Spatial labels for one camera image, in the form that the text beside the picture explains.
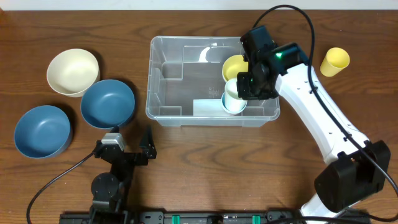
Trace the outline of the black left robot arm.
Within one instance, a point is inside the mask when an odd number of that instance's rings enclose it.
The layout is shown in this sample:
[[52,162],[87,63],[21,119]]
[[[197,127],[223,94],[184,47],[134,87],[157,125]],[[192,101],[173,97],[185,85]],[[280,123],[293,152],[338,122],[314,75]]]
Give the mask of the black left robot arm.
[[111,164],[109,172],[97,175],[91,183],[93,204],[90,208],[90,223],[134,223],[134,212],[127,210],[127,199],[134,175],[134,168],[146,166],[157,157],[152,138],[152,129],[147,127],[139,147],[141,152],[125,152],[124,138],[119,128],[96,142],[95,158]]

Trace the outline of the yellow small bowl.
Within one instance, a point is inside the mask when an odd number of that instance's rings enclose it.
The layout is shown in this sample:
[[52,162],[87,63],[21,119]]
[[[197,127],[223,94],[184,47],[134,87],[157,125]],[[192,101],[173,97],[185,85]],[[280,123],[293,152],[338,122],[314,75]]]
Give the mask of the yellow small bowl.
[[222,76],[225,82],[236,78],[239,72],[248,71],[248,62],[244,61],[242,55],[233,55],[228,58],[222,67]]

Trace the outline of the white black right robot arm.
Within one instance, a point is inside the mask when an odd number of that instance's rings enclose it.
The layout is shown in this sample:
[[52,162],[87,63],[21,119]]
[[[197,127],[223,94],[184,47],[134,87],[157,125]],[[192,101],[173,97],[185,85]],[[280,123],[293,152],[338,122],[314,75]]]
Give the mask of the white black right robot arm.
[[283,97],[317,143],[326,169],[315,179],[316,194],[302,206],[305,217],[336,218],[347,207],[380,192],[391,152],[358,131],[322,87],[304,51],[279,47],[263,26],[240,38],[248,71],[238,73],[244,100]]

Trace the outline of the cream white cup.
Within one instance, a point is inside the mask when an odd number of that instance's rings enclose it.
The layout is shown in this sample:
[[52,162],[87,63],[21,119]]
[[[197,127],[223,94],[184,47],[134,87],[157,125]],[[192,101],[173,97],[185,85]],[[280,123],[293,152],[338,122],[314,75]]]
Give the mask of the cream white cup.
[[238,110],[246,101],[238,96],[237,78],[232,78],[226,83],[224,93],[225,104],[229,110]]

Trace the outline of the light blue cup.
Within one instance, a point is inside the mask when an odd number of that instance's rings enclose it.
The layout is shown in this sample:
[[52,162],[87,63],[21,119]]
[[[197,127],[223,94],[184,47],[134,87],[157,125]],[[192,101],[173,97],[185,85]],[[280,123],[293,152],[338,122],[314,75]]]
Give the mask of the light blue cup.
[[223,95],[222,95],[222,97],[221,97],[221,102],[222,102],[222,107],[223,107],[223,109],[224,109],[227,113],[232,114],[232,115],[236,115],[236,114],[239,114],[239,113],[243,112],[244,109],[245,109],[246,106],[247,106],[247,101],[244,101],[244,102],[243,102],[243,105],[242,105],[238,110],[229,110],[229,109],[227,109],[226,104],[225,104],[225,93],[223,93]]

